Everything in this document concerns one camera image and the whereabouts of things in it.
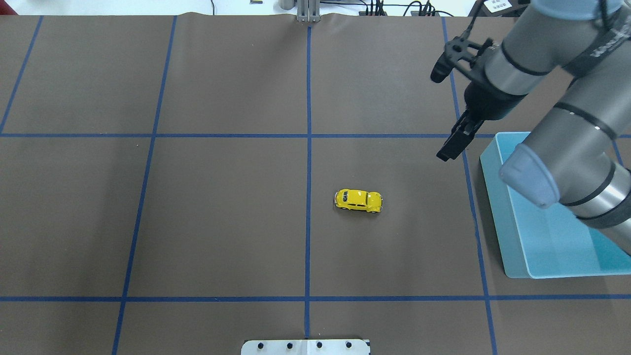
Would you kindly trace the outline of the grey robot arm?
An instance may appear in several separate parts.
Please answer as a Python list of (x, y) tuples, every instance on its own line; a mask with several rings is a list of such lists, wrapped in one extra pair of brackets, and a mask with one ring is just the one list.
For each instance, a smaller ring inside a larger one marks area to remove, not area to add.
[(431, 79), (458, 70), (465, 109), (437, 153), (456, 159), (485, 121), (506, 117), (552, 70), (565, 94), (500, 168), (532, 204), (562, 204), (630, 252), (630, 171), (606, 151), (630, 127), (630, 6), (623, 0), (532, 0), (499, 45), (466, 30), (446, 43)]

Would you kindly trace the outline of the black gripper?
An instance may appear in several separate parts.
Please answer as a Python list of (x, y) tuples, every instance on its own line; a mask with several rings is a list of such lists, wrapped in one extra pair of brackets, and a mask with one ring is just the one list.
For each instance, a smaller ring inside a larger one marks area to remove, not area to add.
[(511, 95), (475, 82), (464, 90), (465, 111), (460, 115), (451, 134), (437, 151), (436, 157), (446, 162), (457, 159), (475, 139), (487, 121), (506, 117), (526, 96)]

